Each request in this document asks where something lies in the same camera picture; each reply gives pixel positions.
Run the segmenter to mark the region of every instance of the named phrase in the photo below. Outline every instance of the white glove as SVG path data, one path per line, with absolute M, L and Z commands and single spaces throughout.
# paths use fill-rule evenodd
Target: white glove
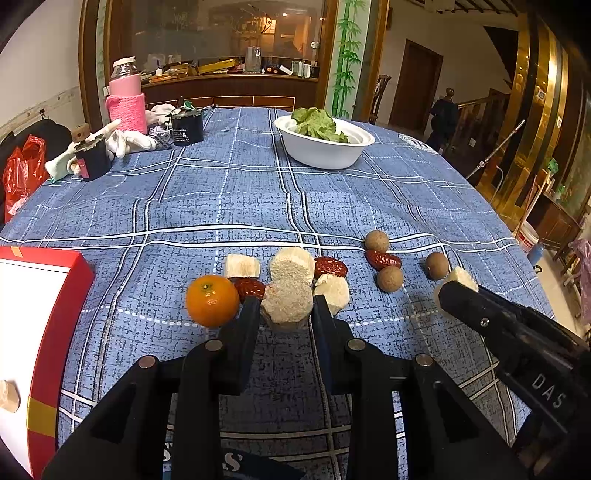
M 156 140 L 133 130 L 115 130 L 106 140 L 107 155 L 123 158 L 128 153 L 155 150 Z
M 170 103 L 162 103 L 161 105 L 154 105 L 151 110 L 146 110 L 146 123 L 148 125 L 164 125 L 170 120 L 170 112 L 176 108 Z

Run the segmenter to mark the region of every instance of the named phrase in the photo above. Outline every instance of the white bread chunk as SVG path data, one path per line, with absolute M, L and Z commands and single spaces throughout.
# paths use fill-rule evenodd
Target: white bread chunk
M 300 247 L 282 248 L 269 262 L 273 281 L 293 278 L 308 285 L 312 285 L 312 280 L 314 280 L 315 266 L 312 255 Z
M 226 278 L 253 277 L 261 274 L 261 263 L 257 258 L 248 255 L 229 254 L 223 268 L 223 276 Z
M 0 408 L 15 413 L 21 404 L 17 388 L 12 382 L 0 380 Z
M 349 304 L 349 284 L 343 277 L 324 273 L 316 280 L 314 295 L 324 295 L 330 314 L 336 315 Z
M 476 292 L 478 291 L 478 283 L 476 283 L 476 281 L 472 278 L 472 276 L 466 270 L 464 270 L 462 267 L 454 268 L 443 279 L 443 282 L 441 282 L 439 285 L 437 285 L 437 287 L 435 287 L 435 290 L 433 291 L 435 305 L 437 305 L 437 309 L 441 313 L 446 313 L 446 312 L 445 312 L 445 310 L 443 310 L 441 308 L 441 303 L 439 302 L 439 292 L 441 290 L 442 285 L 449 282 L 449 281 L 457 281 L 457 282 L 461 283 L 462 285 L 464 285 L 465 287 L 468 287 L 471 290 L 474 290 Z
M 303 325 L 312 311 L 312 289 L 297 278 L 282 278 L 265 288 L 262 315 L 271 327 L 294 330 Z

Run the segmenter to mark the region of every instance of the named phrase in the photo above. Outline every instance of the white bucket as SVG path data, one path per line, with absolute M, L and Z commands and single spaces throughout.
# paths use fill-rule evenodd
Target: white bucket
M 538 243 L 538 240 L 540 240 L 540 238 L 535 232 L 534 227 L 532 227 L 528 222 L 523 222 L 519 232 L 517 232 L 517 242 L 521 245 L 523 251 L 526 254 L 530 253 L 530 250 L 536 243 Z

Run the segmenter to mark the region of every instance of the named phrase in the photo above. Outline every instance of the food item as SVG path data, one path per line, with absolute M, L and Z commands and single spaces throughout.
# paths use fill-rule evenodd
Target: food item
M 402 287 L 404 275 L 402 274 L 402 270 L 392 265 L 380 270 L 377 282 L 380 290 L 390 293 Z
M 254 277 L 261 274 L 261 264 L 258 259 L 248 255 L 229 254 L 223 268 L 226 278 Z
M 349 304 L 349 284 L 343 277 L 325 273 L 316 281 L 314 295 L 324 295 L 330 314 L 336 315 Z
M 308 319 L 312 306 L 310 286 L 301 279 L 286 277 L 267 285 L 261 311 L 269 326 L 294 330 Z
M 234 286 L 242 303 L 246 297 L 252 296 L 262 300 L 265 295 L 265 284 L 253 278 L 239 278 L 234 282 Z
M 390 248 L 390 239 L 385 232 L 381 230 L 372 230 L 365 237 L 365 249 L 375 250 L 376 252 L 386 253 Z
M 21 404 L 17 388 L 12 382 L 0 380 L 0 408 L 15 413 Z
M 472 276 L 464 270 L 462 267 L 456 267 L 451 272 L 448 273 L 447 277 L 441 282 L 435 290 L 433 291 L 433 297 L 435 299 L 435 305 L 437 305 L 437 309 L 445 313 L 445 310 L 441 308 L 441 303 L 439 302 L 439 292 L 441 290 L 442 285 L 446 284 L 449 281 L 457 281 L 462 285 L 468 287 L 471 290 L 478 291 L 478 283 L 472 278 Z
M 311 285 L 314 279 L 315 267 L 312 255 L 300 247 L 282 248 L 269 262 L 273 281 L 291 278 L 308 285 Z
M 238 290 L 225 277 L 204 275 L 187 289 L 187 312 L 195 323 L 216 328 L 232 320 L 238 312 Z
M 349 269 L 340 260 L 332 257 L 316 258 L 316 268 L 314 269 L 314 278 L 319 278 L 325 273 L 336 275 L 337 277 L 346 277 Z
M 313 138 L 321 138 L 331 142 L 349 143 L 349 137 L 343 132 L 336 132 L 336 123 L 326 110 L 312 108 L 297 108 L 291 114 L 297 122 L 295 132 Z
M 392 254 L 384 254 L 376 252 L 375 250 L 367 250 L 365 252 L 365 258 L 367 258 L 369 265 L 374 267 L 377 271 L 382 270 L 385 267 L 395 266 L 402 267 L 401 260 Z
M 427 272 L 432 280 L 441 280 L 449 273 L 449 260 L 441 252 L 432 252 L 425 260 Z

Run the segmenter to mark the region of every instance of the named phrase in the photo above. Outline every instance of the person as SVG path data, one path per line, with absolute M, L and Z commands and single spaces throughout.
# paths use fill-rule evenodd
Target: person
M 427 139 L 427 145 L 436 152 L 451 139 L 456 131 L 457 122 L 460 118 L 460 112 L 455 103 L 453 103 L 453 88 L 446 88 L 446 96 L 439 99 L 429 111 L 433 115 L 431 119 L 431 128 L 433 132 Z

